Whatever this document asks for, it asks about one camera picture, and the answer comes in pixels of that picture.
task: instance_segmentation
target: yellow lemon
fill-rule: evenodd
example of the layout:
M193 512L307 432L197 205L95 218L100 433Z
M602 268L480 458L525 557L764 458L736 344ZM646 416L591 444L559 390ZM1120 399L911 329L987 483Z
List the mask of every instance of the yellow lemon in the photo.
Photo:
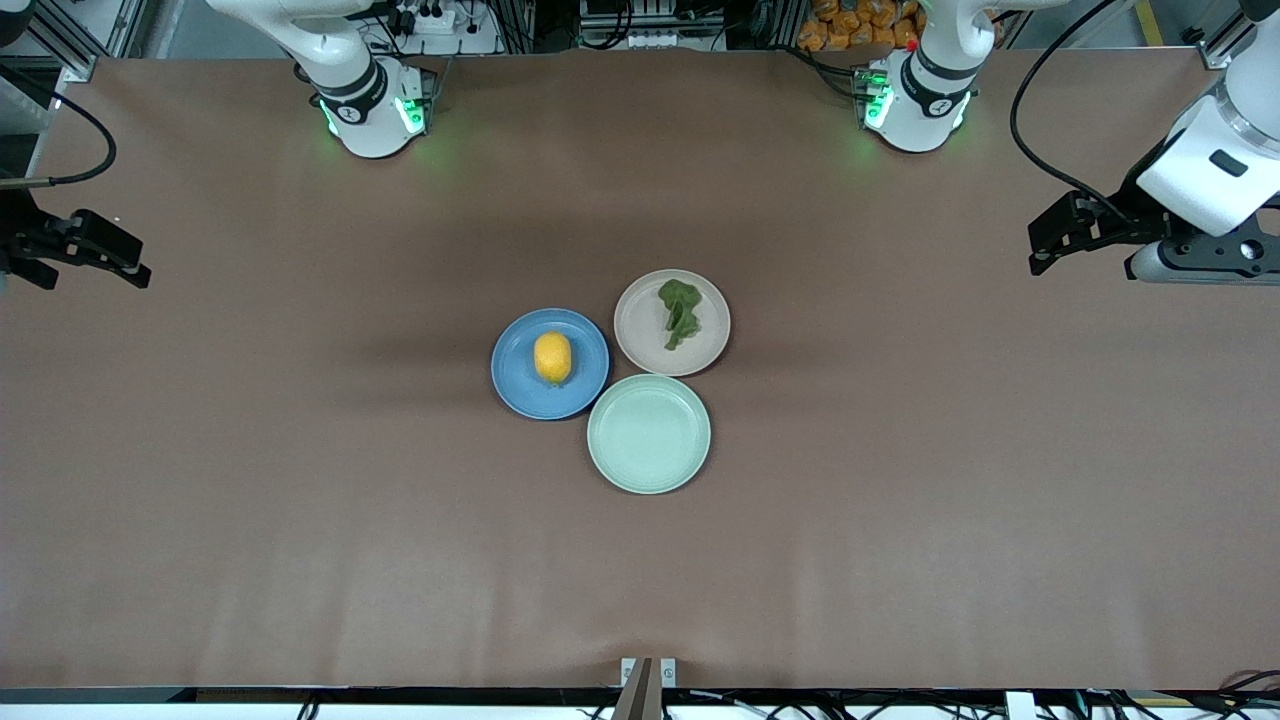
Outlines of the yellow lemon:
M556 331L539 336L534 343L534 369L544 380L558 386L573 369L573 351L568 338Z

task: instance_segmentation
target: table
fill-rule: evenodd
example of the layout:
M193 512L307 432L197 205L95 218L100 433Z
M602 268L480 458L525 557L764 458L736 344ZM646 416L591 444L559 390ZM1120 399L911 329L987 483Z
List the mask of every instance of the table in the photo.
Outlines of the table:
M1009 138L1033 55L909 156L781 55L454 63L430 137L348 155L280 61L104 61L118 135L41 192L146 242L0 301L14 685L1216 687L1280 665L1280 295L1027 270L1064 187ZM1064 53L1025 136L1114 187L1210 77ZM61 113L44 170L87 167ZM653 269L723 290L703 473L607 484L586 418L490 388L520 314L612 337ZM614 377L636 370L617 355Z

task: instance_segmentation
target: black cable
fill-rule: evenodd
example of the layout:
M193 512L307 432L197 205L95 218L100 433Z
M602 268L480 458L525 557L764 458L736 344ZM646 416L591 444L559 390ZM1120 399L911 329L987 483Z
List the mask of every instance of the black cable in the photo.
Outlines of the black cable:
M818 705L818 710L831 720L858 720L854 714L845 708L844 703L829 703L822 702Z
M307 696L306 702L302 703L302 707L298 708L297 720L316 720L316 716L319 715L320 715L320 698L316 697L316 693L311 693L310 696Z
M1102 697L1107 701L1107 705L1111 706L1111 715L1115 717L1115 720L1129 720L1129 714L1126 714L1124 708L1120 707L1120 703L1116 701L1115 693L1108 692Z
M736 23L731 24L731 26L722 26L721 31L717 32L716 37L712 38L712 50L716 50L716 44L719 42L719 36L724 35L726 32L728 32L728 31L731 31L731 29L733 29L733 28L736 28L739 26L745 24L746 22L748 22L746 19L741 19L741 20L737 20ZM724 50L728 50L728 38L724 40Z
M387 33L387 40L390 41L392 44L392 50L393 50L392 58L396 58L397 60L403 60L404 58L407 58L407 55L404 55L404 53L401 51L399 42L396 41L396 36L392 35L392 29L387 27L387 20L384 20L381 15L374 15L374 19L378 20L378 24L383 26L383 32Z
M1147 710L1147 707L1143 706L1140 702L1133 700L1133 697L1125 691L1111 691L1111 694L1119 698L1120 702L1128 703L1130 707L1135 707L1138 712L1147 716L1147 720L1164 720L1164 717L1156 715L1151 710Z
M773 711L772 711L772 712L769 712L769 714L768 714L768 715L767 715L767 716L764 717L764 720L777 720L777 717L778 717L778 714L780 714L780 712L782 712L783 710L788 708L788 707L790 707L790 708L792 708L792 710L796 710L796 711L799 711L799 712L800 712L801 715L804 715L804 716L805 716L805 717L806 717L808 720L818 720L818 719L817 719L817 717L814 717L814 716L813 716L813 715L812 715L812 714L810 714L810 712L809 712L808 710L805 710L804 707L801 707L801 706L799 706L799 705L795 705L795 703L787 703L787 705L780 705L780 706L774 707L774 708L773 708Z
M1027 146L1027 142L1023 140L1023 133L1019 132L1018 129L1018 110L1019 108L1021 108L1023 96L1027 95L1027 87L1032 83L1032 79L1036 77L1036 73L1039 72L1041 67L1044 65L1044 61L1048 60L1050 56L1059 47L1061 47L1062 44L1066 42L1069 37L1075 35L1075 31L1084 27L1084 23L1092 20L1098 13L1105 10L1108 5L1111 5L1116 0L1102 0L1101 3L1094 5L1089 12L1080 15L1080 19L1075 20L1074 23L1071 23L1069 28L1062 31L1062 35L1057 36L1057 40L1051 42L1050 46L1044 49L1044 53L1041 54L1041 56L1036 60L1036 63L1032 64L1032 68L1027 70L1027 77L1023 78L1023 83L1018 86L1018 92L1014 94L1014 104L1009 109L1009 132L1012 133L1014 143L1018 145L1018 149L1021 150L1023 155L1025 155L1027 159L1030 160L1037 168L1044 170L1050 176L1065 182L1066 184L1089 196L1098 205L1102 205L1110 213L1115 214L1117 218L1124 220L1125 224L1134 225L1137 223L1134 223L1133 219L1129 218L1129 215L1121 213L1120 209L1116 208L1115 204L1112 204L1110 200L1107 200L1105 195L1102 195L1097 190L1093 190L1088 184L1075 179L1074 177L1064 173L1062 170L1055 168L1053 165L1050 165L1043 159L1041 159L1039 155L1037 155L1030 147Z
M1219 720L1231 720L1231 717L1234 717L1235 715L1239 715L1244 720L1253 720L1252 717L1249 717L1249 714L1244 711L1244 708L1248 707L1248 706L1249 706L1248 702L1238 703L1231 710L1228 710L1226 712L1224 712L1222 716L1219 717Z
M1263 205L1263 208L1275 208L1277 201L1280 201L1280 195L1268 200L1267 204ZM1244 688L1252 685L1253 683L1257 683L1258 680L1266 680L1267 678L1280 678L1280 670L1266 670L1263 673L1254 673L1253 675L1249 675L1243 680L1238 680L1235 683L1231 683L1230 685L1219 688L1217 692L1229 693L1235 691L1243 691Z
M609 35L609 38L600 45L593 45L585 40L580 40L582 47L590 47L591 50L612 50L627 38L627 33L631 32L631 23L635 20L635 10L631 8L631 0L618 0L618 3L622 3L618 6L618 22L613 26L613 32ZM623 20L626 22L626 28L622 27Z
M17 78L19 83L26 85L29 90L32 90L35 92L44 91L44 87L41 87L41 85L38 82L31 79L31 77L28 77L27 73L24 73L22 70L18 70L15 68L10 68L8 65L5 65L5 69L9 70L10 73L13 73L13 77ZM106 141L106 158L102 158L101 163L99 163L97 165L90 168L88 170L84 170L83 173L76 173L76 174L72 174L72 176L51 177L47 181L49 184L50 186L55 186L55 184L70 184L73 182L84 182L87 179L93 179L97 176L105 173L108 168L110 168L113 164L115 164L115 150L116 150L115 149L115 137L111 136L111 131L106 129L106 126L104 126L101 122L99 122L99 119L95 118L88 110L86 110L84 108L81 108L78 104L68 100L67 96L64 96L63 94L58 92L56 90L50 90L49 95L54 100L58 100L63 105L67 105L68 108L70 108L72 110L74 110L77 115L84 118L84 120L88 122L88 124L93 126L93 128L97 129L99 133L101 133L102 140Z
M886 710L888 710L888 706L896 703L899 700L901 700L901 697L891 697L891 698L886 700L883 705L881 705L876 710L872 710L870 712L868 712L867 716L863 717L863 720L873 720L877 715L879 715L881 712L884 712Z
M854 77L855 74L854 70L820 63L812 54L799 50L796 47L791 47L790 45L771 45L768 50L781 50L782 53L786 53L787 55L791 55L796 60L800 60L801 63L809 65L810 68L814 69L814 72L818 73L818 77L822 78L822 82L827 83L827 87L829 87L836 95L841 97L845 97L847 100L874 99L874 95L867 92L854 92L828 77L828 74L832 74L847 79Z
M796 60L800 60L801 63L819 72L831 73L833 76L841 76L841 77L854 77L854 70L850 70L849 68L837 68L836 65L828 65L827 63L820 63L812 54L805 53L799 47L792 47L790 45L769 45L768 47L765 47L765 50L781 50L782 53L791 55Z

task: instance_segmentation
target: white robotic arm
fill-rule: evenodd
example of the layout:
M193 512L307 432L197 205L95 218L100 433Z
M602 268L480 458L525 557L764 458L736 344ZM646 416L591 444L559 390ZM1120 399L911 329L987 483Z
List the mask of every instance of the white robotic arm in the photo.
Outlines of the white robotic arm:
M1073 252L1142 245L1125 263L1133 279L1280 284L1280 237L1257 220L1280 208L1280 0L1242 6L1253 44L1120 190L1103 200L1078 186L1028 225L1032 274Z
M996 44L984 12L1037 10L1068 0L922 0L929 24L914 50L895 50L872 64L883 85L863 109L868 129L908 152L940 147L964 122L970 87Z
M22 37L35 10L32 0L0 0L0 47Z
M372 0L209 0L280 44L320 95L329 131L361 158L384 158L426 132L429 76L374 58L346 19Z

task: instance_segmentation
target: light green plate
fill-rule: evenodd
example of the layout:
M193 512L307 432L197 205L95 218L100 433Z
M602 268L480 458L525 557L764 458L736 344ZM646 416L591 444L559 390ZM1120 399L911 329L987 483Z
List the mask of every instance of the light green plate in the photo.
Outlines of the light green plate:
M657 495L689 482L712 447L712 420L685 383L632 375L604 391L586 424L591 460L627 492Z

